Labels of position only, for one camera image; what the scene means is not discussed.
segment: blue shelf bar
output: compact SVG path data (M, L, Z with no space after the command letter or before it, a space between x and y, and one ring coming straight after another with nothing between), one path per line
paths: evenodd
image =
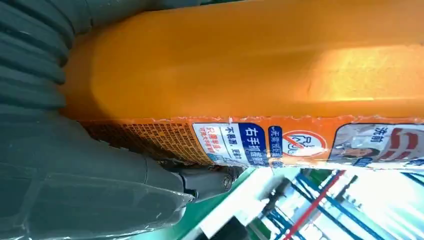
M308 200L310 203L314 201L313 198L309 197L304 193L298 186L292 184L291 187L294 188L302 197L304 197L306 200ZM318 205L316 207L319 211L321 211L322 214L324 214L327 218L329 218L331 221L333 221L339 228L341 228L345 233L347 233L352 239L354 240L362 240L362 238L358 237L356 234L354 234L351 230L349 230L345 225L343 225L339 220L337 220L334 216L332 216L328 211L326 211L322 206Z
M306 185L308 185L311 189L314 191L320 192L320 189L318 186L316 186L313 182L311 182L309 179L307 179L304 175L298 174L296 179L298 181L303 181ZM373 236L377 240L384 240L378 233L376 233L374 230L372 230L369 226L367 226L365 223L363 223L361 220L359 220L355 215L353 215L351 212L349 212L346 208L344 208L338 201L336 201L334 198L326 195L325 199L329 201L334 207L336 207L340 212L348 216L352 221L354 221L356 224L358 224L361 228L363 228L367 233L369 233L371 236Z
M402 174L405 177L407 177L407 178L411 179L412 181L416 182L417 184L419 184L421 187L424 187L424 182L421 179L414 176L414 175L417 175L417 176L423 177L422 175L415 174L415 173L408 173L408 172L402 172Z
M293 227L293 225L287 221L286 219L284 219L283 216L281 216L277 210L273 210L270 214L268 214L266 216L280 231L280 233L275 237L275 240L279 240L288 229L290 229L291 227ZM299 232L296 232L294 234L295 236L297 236L300 240L306 240L306 238L304 238Z

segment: blue label panel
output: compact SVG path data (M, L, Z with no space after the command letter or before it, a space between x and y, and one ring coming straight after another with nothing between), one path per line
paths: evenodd
M280 126L268 127L269 152L271 158L283 156L283 129Z
M372 162L373 162L373 159L371 157L361 157L353 165L364 168Z
M253 166L269 167L267 143L262 127L254 123L239 123L238 128L247 161Z

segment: red circle symbol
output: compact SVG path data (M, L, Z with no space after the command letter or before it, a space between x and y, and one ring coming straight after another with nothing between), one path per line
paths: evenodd
M305 130L289 131L283 134L283 155L309 158L327 151L326 140L315 132Z

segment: plastic packaging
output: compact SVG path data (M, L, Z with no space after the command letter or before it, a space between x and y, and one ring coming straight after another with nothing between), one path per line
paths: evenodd
M0 239L131 236L166 227L173 221L168 214L163 214L168 216L163 218L161 212L175 209L175 214L181 216L185 205L193 199L189 194L136 182L43 174L3 163L0 168L7 170L0 175ZM159 197L169 201L157 201ZM155 199L156 209L146 209L153 206L151 201Z

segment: orange plastic bottle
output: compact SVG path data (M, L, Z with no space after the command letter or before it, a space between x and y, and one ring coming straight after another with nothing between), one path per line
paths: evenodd
M263 0L142 13L81 39L63 113L163 158L420 168L423 9Z

